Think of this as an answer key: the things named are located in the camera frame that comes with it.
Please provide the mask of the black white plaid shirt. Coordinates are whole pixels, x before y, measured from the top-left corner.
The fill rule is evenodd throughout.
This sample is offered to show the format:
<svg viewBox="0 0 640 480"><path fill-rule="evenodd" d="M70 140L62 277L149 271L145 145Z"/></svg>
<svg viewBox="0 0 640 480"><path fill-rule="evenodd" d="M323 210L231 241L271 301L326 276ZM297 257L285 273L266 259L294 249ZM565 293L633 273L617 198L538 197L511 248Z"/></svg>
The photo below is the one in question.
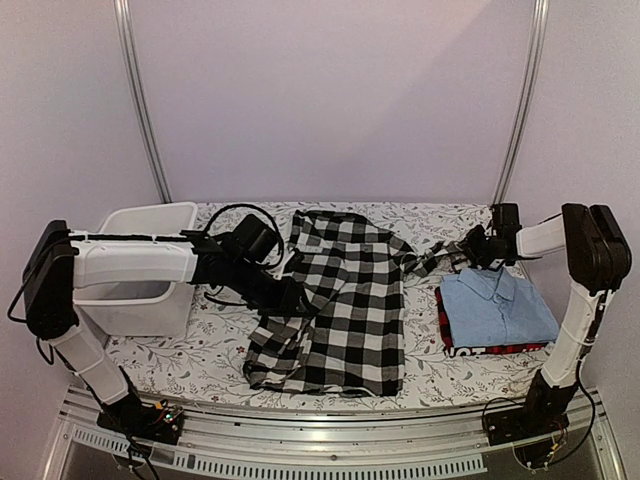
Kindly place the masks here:
<svg viewBox="0 0 640 480"><path fill-rule="evenodd" d="M427 277L458 252L452 242L417 253L391 230L355 213L293 215L290 279L300 317L264 316L250 334L243 374L253 389L289 394L394 397L404 379L404 282Z"/></svg>

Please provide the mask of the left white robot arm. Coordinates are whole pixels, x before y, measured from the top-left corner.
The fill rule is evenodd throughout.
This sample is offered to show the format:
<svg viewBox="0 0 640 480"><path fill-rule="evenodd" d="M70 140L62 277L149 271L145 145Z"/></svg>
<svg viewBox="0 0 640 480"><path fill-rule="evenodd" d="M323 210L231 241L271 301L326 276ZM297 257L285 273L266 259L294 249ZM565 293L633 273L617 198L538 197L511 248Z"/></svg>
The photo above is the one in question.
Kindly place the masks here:
<svg viewBox="0 0 640 480"><path fill-rule="evenodd" d="M263 316L294 317L308 312L303 287L272 275L268 254L285 253L276 227L250 214L230 232L183 230L176 236L74 233L63 220L45 228L7 309L11 321L27 326L37 343L47 343L110 407L111 419L128 434L148 426L148 412L135 388L85 330L73 305L78 289L109 283L171 282L233 290ZM24 305L17 319L17 304Z"/></svg>

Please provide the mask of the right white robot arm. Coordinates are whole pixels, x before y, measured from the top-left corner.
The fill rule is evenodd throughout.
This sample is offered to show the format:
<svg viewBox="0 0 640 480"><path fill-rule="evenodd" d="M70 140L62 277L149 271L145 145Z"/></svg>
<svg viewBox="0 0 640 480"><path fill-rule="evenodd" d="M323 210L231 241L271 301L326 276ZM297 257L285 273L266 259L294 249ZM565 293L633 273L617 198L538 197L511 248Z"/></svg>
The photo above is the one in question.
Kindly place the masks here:
<svg viewBox="0 0 640 480"><path fill-rule="evenodd" d="M630 273L632 252L611 208L566 203L558 214L523 226L515 203L495 204L487 227L473 227L461 240L471 263L513 265L563 250L571 279L560 333L536 375L543 390L575 390L578 374L598 336L604 313Z"/></svg>

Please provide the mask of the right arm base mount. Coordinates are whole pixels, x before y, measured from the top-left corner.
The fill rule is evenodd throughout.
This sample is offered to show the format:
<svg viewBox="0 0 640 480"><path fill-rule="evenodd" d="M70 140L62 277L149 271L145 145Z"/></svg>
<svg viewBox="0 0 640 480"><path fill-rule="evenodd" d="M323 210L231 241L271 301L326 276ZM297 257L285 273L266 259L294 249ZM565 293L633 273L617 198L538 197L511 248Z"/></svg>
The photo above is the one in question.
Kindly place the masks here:
<svg viewBox="0 0 640 480"><path fill-rule="evenodd" d="M498 397L485 404L481 424L490 446L510 444L521 466L538 470L548 468L566 444L569 419L566 413L532 413L523 404Z"/></svg>

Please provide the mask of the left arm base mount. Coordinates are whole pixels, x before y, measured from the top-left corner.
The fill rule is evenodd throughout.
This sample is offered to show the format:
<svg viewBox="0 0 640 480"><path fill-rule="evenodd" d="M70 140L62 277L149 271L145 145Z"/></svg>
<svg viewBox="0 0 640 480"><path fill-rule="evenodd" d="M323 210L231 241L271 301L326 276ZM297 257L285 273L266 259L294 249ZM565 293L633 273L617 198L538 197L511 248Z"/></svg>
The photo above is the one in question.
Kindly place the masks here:
<svg viewBox="0 0 640 480"><path fill-rule="evenodd" d="M145 404L127 397L102 405L97 425L103 429L168 445L177 445L184 425L184 409L166 400Z"/></svg>

